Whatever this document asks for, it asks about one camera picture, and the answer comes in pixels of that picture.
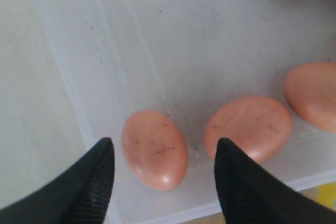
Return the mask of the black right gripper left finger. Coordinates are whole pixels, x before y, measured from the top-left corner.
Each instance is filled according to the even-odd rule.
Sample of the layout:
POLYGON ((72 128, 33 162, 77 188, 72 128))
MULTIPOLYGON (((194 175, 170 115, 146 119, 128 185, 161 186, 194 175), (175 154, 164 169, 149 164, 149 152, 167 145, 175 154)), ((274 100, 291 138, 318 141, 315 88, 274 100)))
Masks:
POLYGON ((1 209, 1 223, 104 223, 114 170, 113 142, 103 137, 47 185, 1 209))

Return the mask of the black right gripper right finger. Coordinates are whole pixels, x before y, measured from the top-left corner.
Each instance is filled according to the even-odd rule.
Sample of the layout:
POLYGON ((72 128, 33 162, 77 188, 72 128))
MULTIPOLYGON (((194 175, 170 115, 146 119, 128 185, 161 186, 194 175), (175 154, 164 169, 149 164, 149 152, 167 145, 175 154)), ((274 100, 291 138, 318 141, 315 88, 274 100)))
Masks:
POLYGON ((283 184, 232 140, 217 143, 214 177, 226 223, 335 223, 335 212, 283 184))

